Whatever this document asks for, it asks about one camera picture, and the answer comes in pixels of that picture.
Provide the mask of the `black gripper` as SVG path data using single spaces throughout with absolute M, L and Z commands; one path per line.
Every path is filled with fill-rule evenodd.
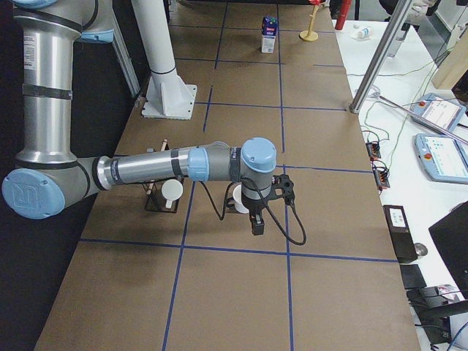
M 253 184 L 251 181 L 243 181 L 241 183 L 241 201 L 249 210 L 253 235 L 264 234 L 265 223 L 262 218 L 262 211 L 268 204 L 270 192 L 271 185 L 264 189 L 257 189 L 256 184 Z

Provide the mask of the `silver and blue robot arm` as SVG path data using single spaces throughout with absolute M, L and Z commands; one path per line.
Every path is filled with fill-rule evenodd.
M 163 181 L 171 205 L 182 194 L 180 179 L 241 185 L 252 232 L 264 231 L 262 211 L 274 196 L 276 148 L 262 137 L 232 148 L 223 142 L 109 158 L 77 158 L 70 149 L 73 45 L 111 42 L 111 1 L 14 1 L 23 28 L 23 150 L 3 180 L 7 205 L 29 219 L 45 219 L 101 190 Z

